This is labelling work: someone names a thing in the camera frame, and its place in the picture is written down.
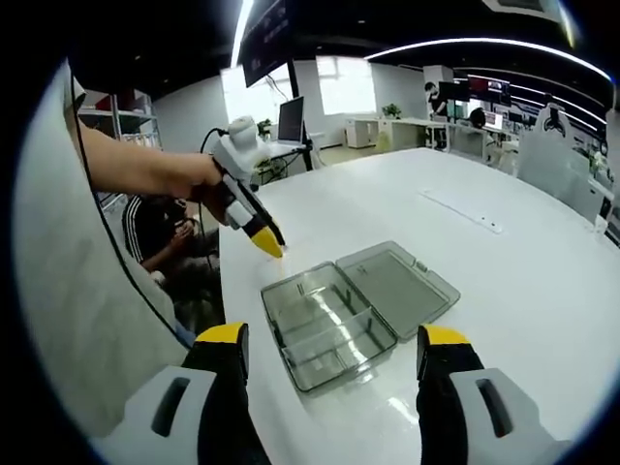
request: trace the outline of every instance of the white sleeve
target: white sleeve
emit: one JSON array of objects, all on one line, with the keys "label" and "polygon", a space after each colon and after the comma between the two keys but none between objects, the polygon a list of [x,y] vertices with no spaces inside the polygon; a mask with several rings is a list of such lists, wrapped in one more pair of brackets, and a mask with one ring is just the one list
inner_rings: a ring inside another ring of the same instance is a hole
[{"label": "white sleeve", "polygon": [[[67,110],[71,107],[72,104],[72,82],[71,82],[71,69],[69,68],[69,63],[65,62],[62,65],[62,73],[63,73],[63,82],[64,82],[64,91],[65,91],[65,100],[63,103],[63,110]],[[77,79],[73,79],[73,87],[75,89],[76,92],[76,107],[79,109],[79,107],[81,106],[82,102],[84,101],[84,98],[86,97],[86,92],[84,91],[84,88],[79,85],[79,82]]]}]

